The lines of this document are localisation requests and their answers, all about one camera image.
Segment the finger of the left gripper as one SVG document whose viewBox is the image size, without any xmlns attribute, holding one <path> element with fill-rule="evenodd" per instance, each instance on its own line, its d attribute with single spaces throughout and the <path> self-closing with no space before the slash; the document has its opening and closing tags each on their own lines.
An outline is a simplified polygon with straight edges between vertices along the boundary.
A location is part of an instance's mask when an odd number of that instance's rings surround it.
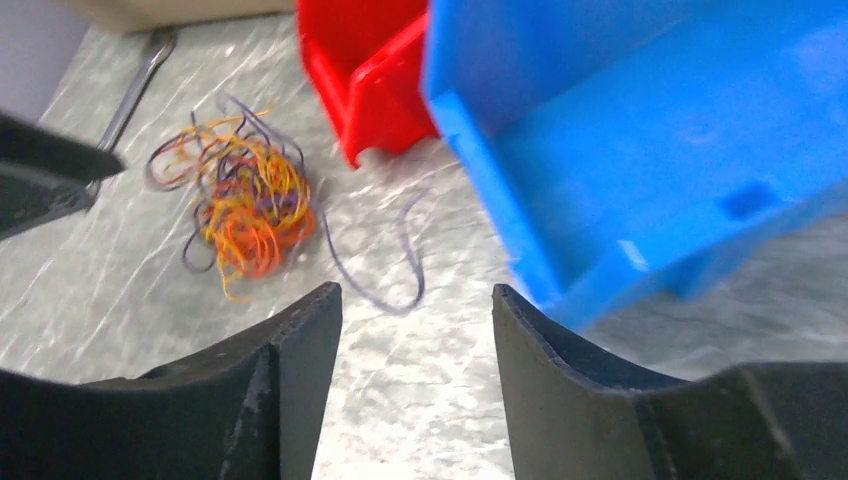
<svg viewBox="0 0 848 480">
<path fill-rule="evenodd" d="M 125 170 L 111 152 L 1 114 L 1 238 L 88 210 L 89 185 Z"/>
</svg>

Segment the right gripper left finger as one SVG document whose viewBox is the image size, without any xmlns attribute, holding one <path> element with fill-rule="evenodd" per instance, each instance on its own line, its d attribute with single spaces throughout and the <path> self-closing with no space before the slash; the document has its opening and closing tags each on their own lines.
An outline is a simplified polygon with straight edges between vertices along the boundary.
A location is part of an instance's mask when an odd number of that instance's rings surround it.
<svg viewBox="0 0 848 480">
<path fill-rule="evenodd" d="M 5 479 L 308 479 L 342 327 L 327 282 L 138 378 L 1 375 Z"/>
</svg>

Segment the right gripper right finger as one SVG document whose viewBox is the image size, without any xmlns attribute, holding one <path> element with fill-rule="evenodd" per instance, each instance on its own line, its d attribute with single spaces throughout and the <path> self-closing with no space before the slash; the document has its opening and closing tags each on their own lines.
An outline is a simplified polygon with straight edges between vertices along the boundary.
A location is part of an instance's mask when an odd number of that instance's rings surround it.
<svg viewBox="0 0 848 480">
<path fill-rule="evenodd" d="M 847 366 L 736 365 L 697 381 L 612 354 L 495 286 L 519 479 L 843 479 Z"/>
</svg>

